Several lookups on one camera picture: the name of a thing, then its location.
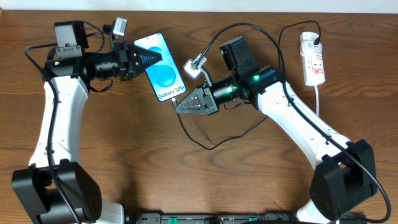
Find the blue screen Galaxy smartphone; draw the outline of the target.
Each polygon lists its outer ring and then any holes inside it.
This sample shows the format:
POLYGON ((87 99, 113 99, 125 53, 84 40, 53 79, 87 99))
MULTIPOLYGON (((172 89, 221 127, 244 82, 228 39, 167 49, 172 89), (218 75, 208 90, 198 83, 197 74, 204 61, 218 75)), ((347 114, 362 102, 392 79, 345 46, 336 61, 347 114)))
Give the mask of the blue screen Galaxy smartphone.
POLYGON ((187 88, 175 64, 163 34, 156 33, 134 41, 136 47, 160 53, 162 60, 146 69, 147 77, 159 102, 167 101, 187 88))

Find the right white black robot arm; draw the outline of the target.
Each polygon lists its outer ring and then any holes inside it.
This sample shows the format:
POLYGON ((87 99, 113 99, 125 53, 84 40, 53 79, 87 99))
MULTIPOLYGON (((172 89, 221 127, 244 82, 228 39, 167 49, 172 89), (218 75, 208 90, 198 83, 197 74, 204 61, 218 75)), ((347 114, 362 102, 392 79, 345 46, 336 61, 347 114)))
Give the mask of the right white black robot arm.
POLYGON ((303 151, 314 169, 310 201, 296 218, 309 223, 359 223, 365 217, 350 213, 377 193, 374 151, 365 141, 352 142, 322 121, 283 82, 272 66, 261 68, 244 37, 220 46, 232 74, 218 82, 205 82, 181 102, 177 114, 207 114, 237 98, 250 103, 275 121, 303 151))

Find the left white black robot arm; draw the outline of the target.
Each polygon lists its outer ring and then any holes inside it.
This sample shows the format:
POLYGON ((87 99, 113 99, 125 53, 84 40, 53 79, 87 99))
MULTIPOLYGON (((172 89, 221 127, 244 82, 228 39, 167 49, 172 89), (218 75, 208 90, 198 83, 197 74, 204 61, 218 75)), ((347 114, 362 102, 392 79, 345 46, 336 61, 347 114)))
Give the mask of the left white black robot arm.
POLYGON ((110 51, 91 52, 85 25, 55 23, 57 40, 39 66, 45 90, 40 136, 28 167, 12 174, 12 188, 33 223, 134 223, 122 204, 102 197, 81 165, 82 114, 92 80, 131 80, 162 57, 125 42, 127 20, 122 17, 95 29, 110 51))

